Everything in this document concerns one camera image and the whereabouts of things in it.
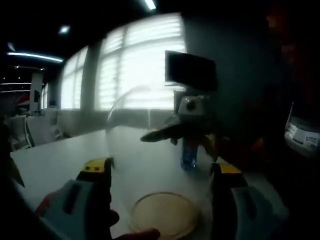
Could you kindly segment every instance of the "ceiling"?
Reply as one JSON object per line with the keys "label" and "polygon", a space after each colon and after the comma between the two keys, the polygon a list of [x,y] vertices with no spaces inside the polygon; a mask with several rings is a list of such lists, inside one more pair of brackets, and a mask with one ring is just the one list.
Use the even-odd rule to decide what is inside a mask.
{"label": "ceiling", "polygon": [[[67,60],[81,48],[103,39],[110,30],[152,14],[194,11],[213,13],[213,10],[208,8],[212,3],[208,5],[209,1],[206,0],[192,3],[185,0],[153,1],[156,9],[152,12],[144,0],[115,0],[107,3],[91,0],[83,2],[83,5],[55,1],[54,4],[44,2],[42,6],[26,3],[26,6],[19,5],[8,9],[14,11],[14,16],[3,21],[6,39],[3,42],[4,61],[1,68],[4,71],[3,76],[0,76],[0,83],[30,83],[34,72],[45,73],[43,81],[50,82],[58,77],[63,66],[63,63],[8,56],[6,52],[12,52],[7,46],[8,43],[13,44],[16,52],[36,53]],[[230,12],[231,9],[226,6],[226,12]],[[65,35],[59,34],[63,25],[70,26]],[[30,86],[0,85],[0,91],[26,87]]]}

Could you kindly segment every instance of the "white table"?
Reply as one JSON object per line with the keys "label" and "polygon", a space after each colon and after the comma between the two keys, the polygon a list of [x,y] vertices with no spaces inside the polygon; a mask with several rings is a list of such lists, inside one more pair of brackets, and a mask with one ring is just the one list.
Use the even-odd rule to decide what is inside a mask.
{"label": "white table", "polygon": [[[114,146],[119,146],[115,150],[115,152],[117,152],[117,157],[123,158],[123,160],[131,160],[131,162],[122,161],[122,163],[125,165],[131,164],[130,167],[132,169],[137,169],[134,161],[139,157],[145,158],[144,161],[147,159],[157,159],[157,161],[154,161],[154,165],[152,166],[148,165],[148,162],[140,165],[146,166],[148,169],[151,168],[151,171],[147,171],[147,174],[145,174],[146,169],[142,169],[143,176],[151,176],[156,173],[156,170],[165,170],[168,175],[165,178],[159,178],[158,181],[154,181],[152,184],[149,184],[149,186],[143,187],[141,187],[142,183],[139,182],[139,179],[137,180],[138,182],[128,182],[125,181],[125,178],[129,177],[124,176],[121,181],[128,183],[128,188],[134,188],[138,185],[140,188],[137,189],[137,192],[139,192],[141,190],[145,190],[146,187],[153,188],[154,184],[157,185],[156,187],[159,187],[161,184],[172,183],[172,181],[175,181],[176,179],[176,176],[173,176],[172,173],[175,173],[178,178],[184,177],[179,173],[180,171],[177,170],[177,168],[175,168],[174,171],[172,170],[172,167],[174,167],[172,163],[175,161],[172,163],[168,161],[168,159],[179,159],[179,156],[181,156],[181,145],[174,146],[170,144],[169,140],[161,141],[157,144],[142,143],[137,140],[142,135],[141,131],[144,130],[136,128],[122,128],[116,133],[116,136],[113,136],[112,144]],[[19,191],[26,202],[34,210],[47,194],[58,190],[68,180],[75,179],[86,162],[95,158],[109,157],[107,143],[108,141],[105,130],[100,130],[62,141],[12,152],[11,156],[20,170],[21,177],[25,184],[25,188],[18,186]],[[201,147],[198,150],[198,156],[199,154],[205,154]],[[162,161],[167,162],[166,164],[161,165],[160,163]],[[111,208],[119,213],[120,221],[111,228],[111,234],[113,237],[117,237],[130,232],[130,229],[128,226],[129,219],[127,211],[123,206],[123,198],[120,197],[121,192],[124,192],[123,189],[121,189],[124,185],[121,184],[117,177],[115,177],[114,172],[112,175]],[[245,174],[244,177],[250,186],[257,188],[265,198],[269,200],[272,204],[274,214],[277,214],[281,219],[288,216],[288,211],[283,206],[279,195],[268,183],[265,177],[260,174]],[[201,226],[188,239],[210,239],[212,224],[210,202],[211,201],[208,197],[201,203],[201,211],[204,221],[202,221]]]}
{"label": "white table", "polygon": [[[75,179],[86,162],[94,158],[108,157],[107,148],[106,132],[100,130],[14,151],[11,157],[25,184],[25,188],[18,186],[18,189],[34,210],[47,194],[58,190],[68,180]],[[120,215],[120,221],[111,228],[112,236],[117,237],[129,233],[130,229],[127,212],[120,200],[119,183],[116,180],[112,180],[111,195],[111,208]],[[203,218],[204,224],[190,237],[191,239],[210,238],[212,216],[209,205],[203,208]]]}

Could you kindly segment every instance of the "hand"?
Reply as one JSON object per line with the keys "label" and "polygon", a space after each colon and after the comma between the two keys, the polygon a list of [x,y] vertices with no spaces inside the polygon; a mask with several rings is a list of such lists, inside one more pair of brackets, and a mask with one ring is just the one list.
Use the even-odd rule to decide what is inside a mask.
{"label": "hand", "polygon": [[[109,227],[115,225],[119,221],[119,215],[116,211],[110,211]],[[150,229],[147,231],[127,233],[121,235],[114,240],[157,240],[160,238],[160,232],[157,229]]]}
{"label": "hand", "polygon": [[[253,145],[234,143],[227,138],[218,136],[215,137],[214,145],[204,135],[185,137],[184,140],[190,148],[194,149],[201,145],[213,159],[220,156],[244,172],[262,171],[268,158],[262,138],[258,139]],[[177,145],[178,140],[171,138],[171,143]]]}

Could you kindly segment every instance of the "window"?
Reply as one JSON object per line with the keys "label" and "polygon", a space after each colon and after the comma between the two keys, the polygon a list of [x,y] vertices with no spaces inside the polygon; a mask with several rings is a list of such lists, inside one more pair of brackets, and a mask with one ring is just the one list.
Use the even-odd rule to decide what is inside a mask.
{"label": "window", "polygon": [[61,86],[61,109],[80,109],[81,84],[88,47],[72,56],[65,64]]}
{"label": "window", "polygon": [[47,83],[41,91],[41,109],[46,109],[48,107],[48,87],[49,84]]}
{"label": "window", "polygon": [[[102,43],[95,85],[95,109],[110,110],[130,89],[165,81],[165,51],[186,51],[179,14],[154,16],[110,32]],[[129,109],[173,109],[173,93],[126,98]]]}

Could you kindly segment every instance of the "white chair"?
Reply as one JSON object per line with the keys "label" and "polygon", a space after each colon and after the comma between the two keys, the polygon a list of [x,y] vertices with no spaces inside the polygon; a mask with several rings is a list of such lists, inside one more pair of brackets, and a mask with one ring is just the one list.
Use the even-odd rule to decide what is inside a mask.
{"label": "white chair", "polygon": [[15,116],[8,119],[11,144],[14,151],[31,147],[26,130],[26,116]]}

